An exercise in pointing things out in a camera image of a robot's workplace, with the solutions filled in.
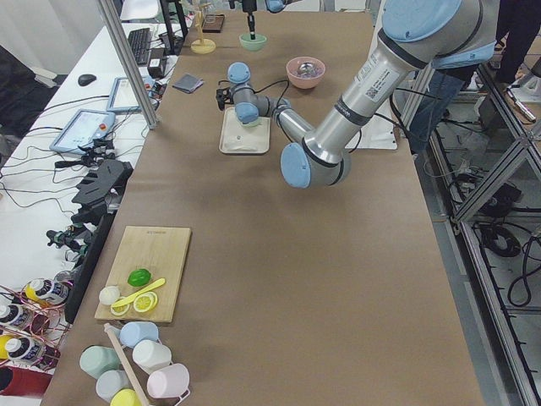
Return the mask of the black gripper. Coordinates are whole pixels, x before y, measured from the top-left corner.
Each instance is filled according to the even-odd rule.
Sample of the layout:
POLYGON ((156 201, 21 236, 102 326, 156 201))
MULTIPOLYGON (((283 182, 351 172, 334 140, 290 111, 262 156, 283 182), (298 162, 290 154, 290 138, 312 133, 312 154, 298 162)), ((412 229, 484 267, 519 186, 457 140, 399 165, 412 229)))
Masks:
MULTIPOLYGON (((248 12, 247 21, 249 27, 250 40, 254 41, 256 39, 255 34, 255 18, 252 12, 248 12)), ((216 103, 220 111, 224 111, 226 106, 231 106, 233 104, 232 93, 230 87, 218 88, 216 90, 216 103)))

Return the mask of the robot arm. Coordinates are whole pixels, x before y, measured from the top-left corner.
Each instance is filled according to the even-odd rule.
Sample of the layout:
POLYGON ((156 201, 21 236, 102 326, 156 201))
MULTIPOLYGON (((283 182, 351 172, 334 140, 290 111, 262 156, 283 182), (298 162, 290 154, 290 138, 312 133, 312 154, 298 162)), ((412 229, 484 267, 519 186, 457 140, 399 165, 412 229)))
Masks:
POLYGON ((231 102, 243 124, 260 117, 276 120, 291 139, 281 153, 281 174, 290 186, 337 184, 350 171, 347 144, 409 73, 427 65, 460 68, 492 57, 499 6, 497 1, 386 2, 375 49, 318 127, 284 98, 257 94, 245 63, 229 66, 229 86, 216 92, 218 106, 231 102))

